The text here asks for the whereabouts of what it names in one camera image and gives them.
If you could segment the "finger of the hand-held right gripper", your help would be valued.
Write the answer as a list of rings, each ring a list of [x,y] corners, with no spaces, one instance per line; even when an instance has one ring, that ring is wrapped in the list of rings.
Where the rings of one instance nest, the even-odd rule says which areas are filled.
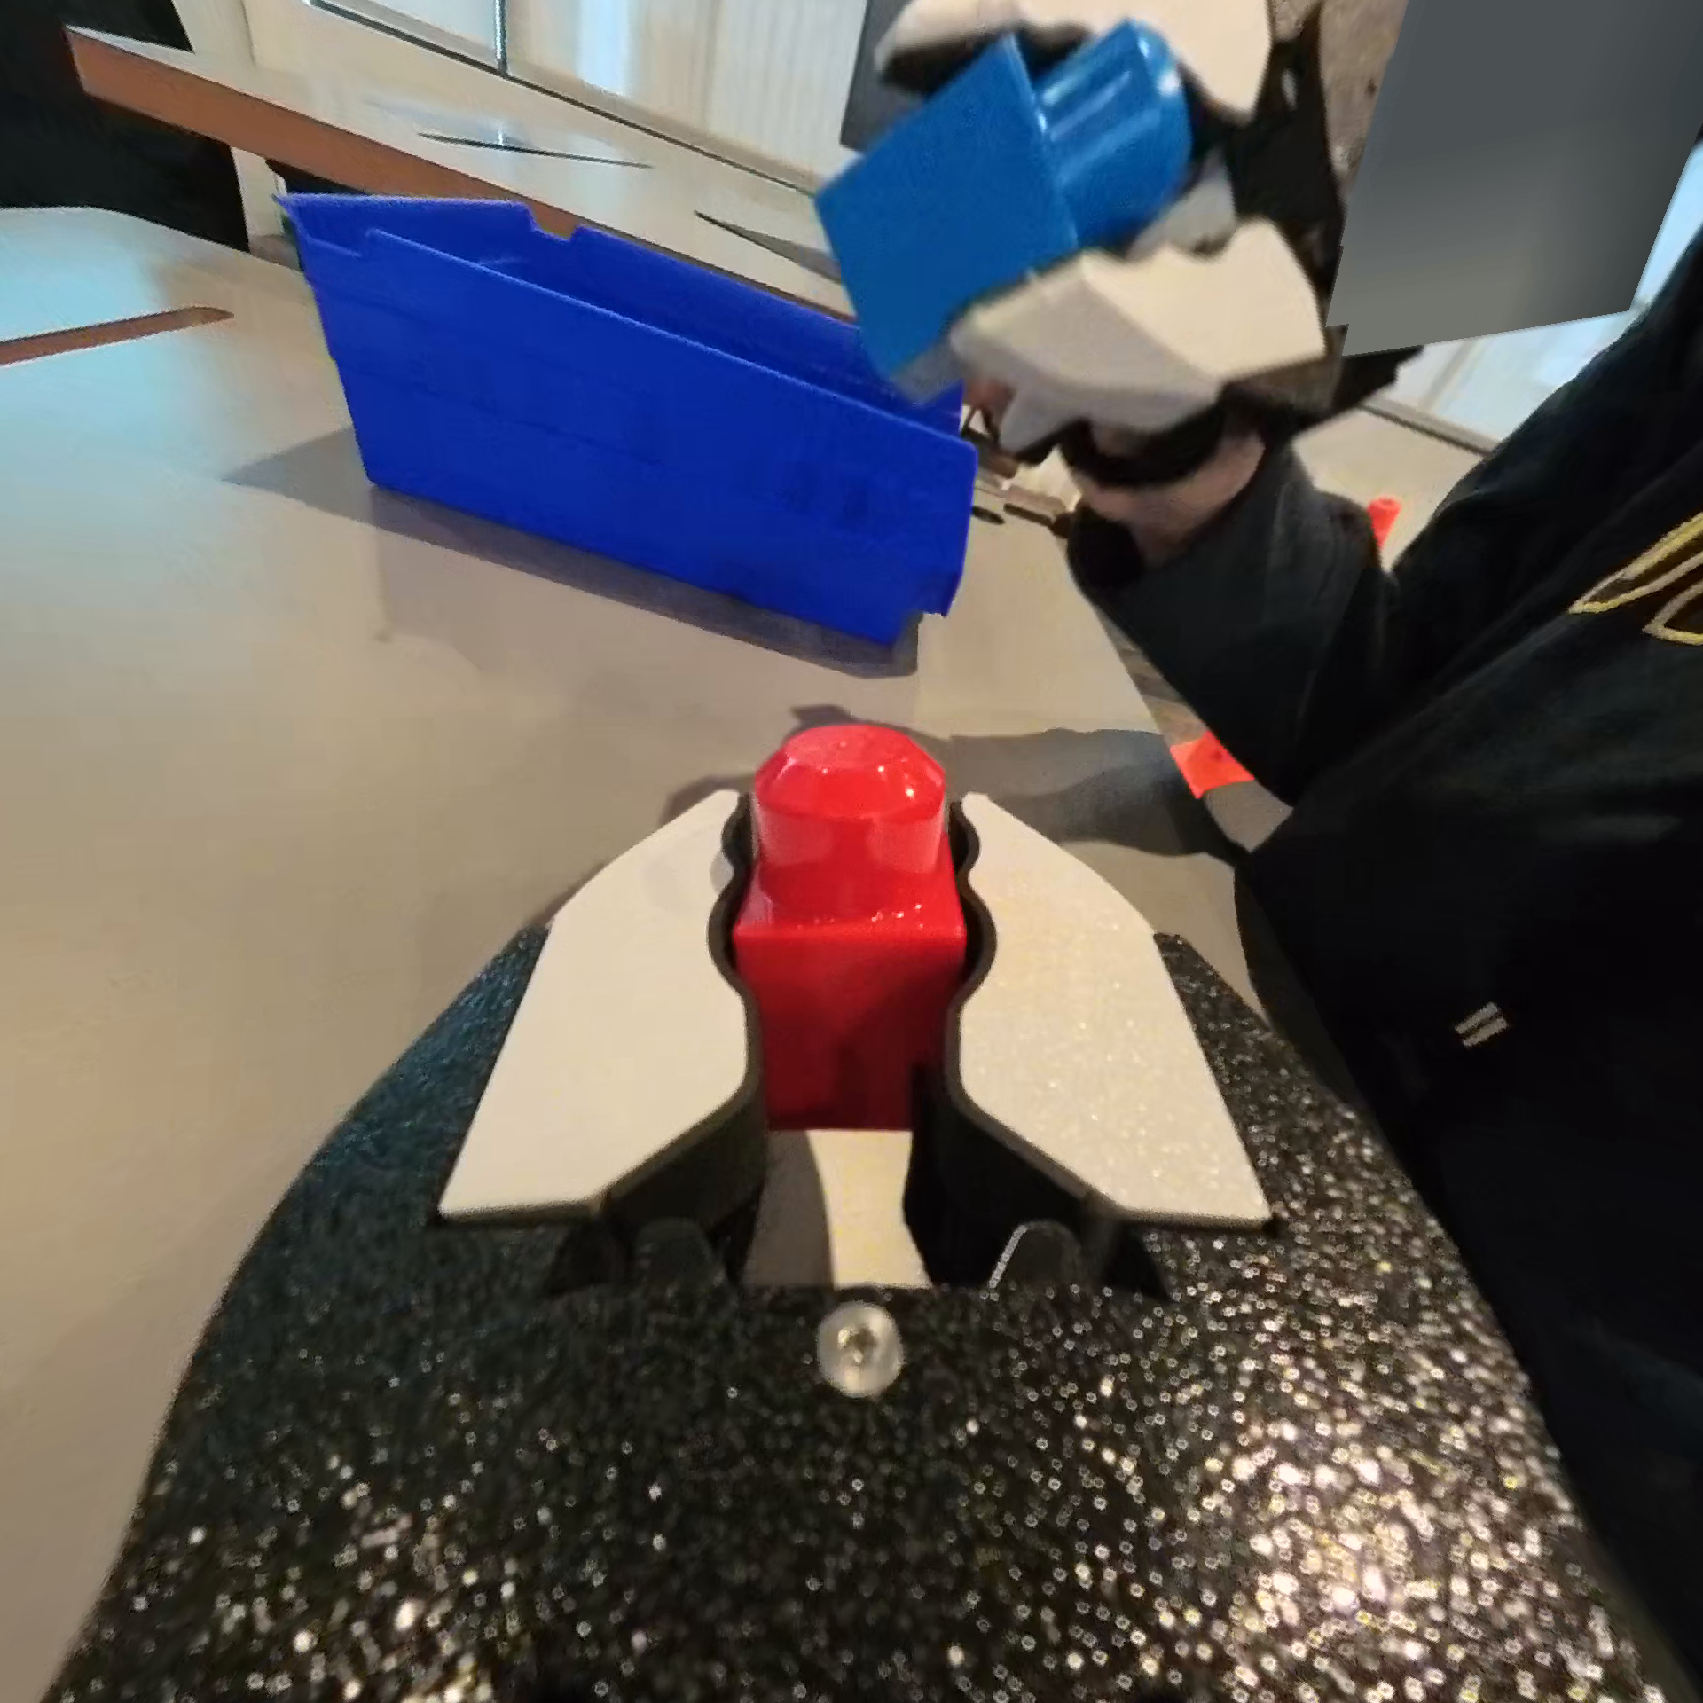
[[[1156,31],[1205,102],[1249,117],[1271,54],[1265,2],[909,2],[872,51],[875,74],[925,96],[997,36],[1042,57],[1071,53],[1118,24]]]
[[[1152,438],[1227,392],[1317,378],[1327,335],[1277,225],[1199,178],[1129,248],[1086,248],[967,308],[949,353],[1008,393],[1005,451],[1085,424]]]

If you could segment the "person's black jacket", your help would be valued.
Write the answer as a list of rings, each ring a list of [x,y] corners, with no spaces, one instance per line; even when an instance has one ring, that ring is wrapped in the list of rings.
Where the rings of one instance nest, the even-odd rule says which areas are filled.
[[[1292,454],[1249,885],[1698,1673],[1698,241],[1395,570]]]

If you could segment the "black office chair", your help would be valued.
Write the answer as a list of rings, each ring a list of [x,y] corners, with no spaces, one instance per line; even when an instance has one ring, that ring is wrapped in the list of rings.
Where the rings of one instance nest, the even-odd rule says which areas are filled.
[[[188,51],[172,2],[1,5],[1,208],[95,208],[246,252],[230,152],[89,97],[65,26]]]

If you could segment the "person's right forearm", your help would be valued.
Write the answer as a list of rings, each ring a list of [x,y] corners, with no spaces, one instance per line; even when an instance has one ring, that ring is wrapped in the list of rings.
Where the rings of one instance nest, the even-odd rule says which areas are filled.
[[[1080,504],[1077,585],[1275,800],[1298,803],[1415,693],[1398,589],[1366,511],[1295,451],[1266,448],[1241,499],[1147,566]]]

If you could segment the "person's right hand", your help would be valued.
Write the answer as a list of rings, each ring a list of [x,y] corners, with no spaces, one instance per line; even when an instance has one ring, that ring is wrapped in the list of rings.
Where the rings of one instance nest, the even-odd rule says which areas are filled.
[[[1249,489],[1266,457],[1254,433],[1230,433],[1198,469],[1172,482],[1109,485],[1074,472],[1079,504],[1136,544],[1147,566],[1174,560]]]

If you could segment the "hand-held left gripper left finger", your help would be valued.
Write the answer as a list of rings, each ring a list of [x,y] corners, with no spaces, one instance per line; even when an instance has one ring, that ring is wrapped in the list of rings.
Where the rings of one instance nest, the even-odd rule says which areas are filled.
[[[593,1225],[632,1250],[678,1221],[746,1275],[769,1172],[760,1022],[731,965],[750,875],[750,806],[722,788],[553,910],[443,1223]]]

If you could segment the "orange tape strip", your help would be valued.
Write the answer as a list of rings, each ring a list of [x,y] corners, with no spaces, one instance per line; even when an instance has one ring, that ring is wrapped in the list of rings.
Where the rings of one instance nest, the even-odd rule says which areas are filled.
[[[1211,731],[1167,747],[1184,786],[1195,802],[1218,791],[1252,785],[1249,771]]]

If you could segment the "white table with brown edge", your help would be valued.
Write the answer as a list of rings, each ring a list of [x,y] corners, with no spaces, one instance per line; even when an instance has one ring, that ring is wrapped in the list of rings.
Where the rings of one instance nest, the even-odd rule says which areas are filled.
[[[86,96],[293,173],[374,197],[522,203],[568,236],[596,227],[839,321],[814,213],[774,183],[569,102],[479,113],[359,76],[275,72],[69,29]]]

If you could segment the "red mega block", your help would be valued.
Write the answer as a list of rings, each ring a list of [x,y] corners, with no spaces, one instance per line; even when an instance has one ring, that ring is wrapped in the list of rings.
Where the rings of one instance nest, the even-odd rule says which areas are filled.
[[[776,1132],[900,1132],[938,1064],[969,929],[940,765],[867,723],[800,731],[752,782],[731,962]]]

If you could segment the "blue mega block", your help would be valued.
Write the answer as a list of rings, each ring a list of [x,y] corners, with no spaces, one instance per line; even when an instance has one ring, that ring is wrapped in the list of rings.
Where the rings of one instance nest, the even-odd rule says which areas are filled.
[[[1005,32],[816,192],[870,363],[931,402],[975,305],[1174,204],[1194,155],[1182,72],[1120,22],[1047,69]]]

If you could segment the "blue plastic bin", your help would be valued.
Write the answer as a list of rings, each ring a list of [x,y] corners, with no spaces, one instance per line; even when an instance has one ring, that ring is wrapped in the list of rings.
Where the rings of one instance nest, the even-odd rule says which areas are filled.
[[[287,195],[373,485],[891,646],[965,575],[956,393],[859,333],[521,203]]]

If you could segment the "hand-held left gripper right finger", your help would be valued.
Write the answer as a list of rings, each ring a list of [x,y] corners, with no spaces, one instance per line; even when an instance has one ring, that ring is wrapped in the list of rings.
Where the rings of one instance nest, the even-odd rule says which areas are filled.
[[[965,979],[914,1084],[914,1246],[940,1287],[1161,1289],[1159,1230],[1272,1225],[1157,934],[988,794],[950,807]]]

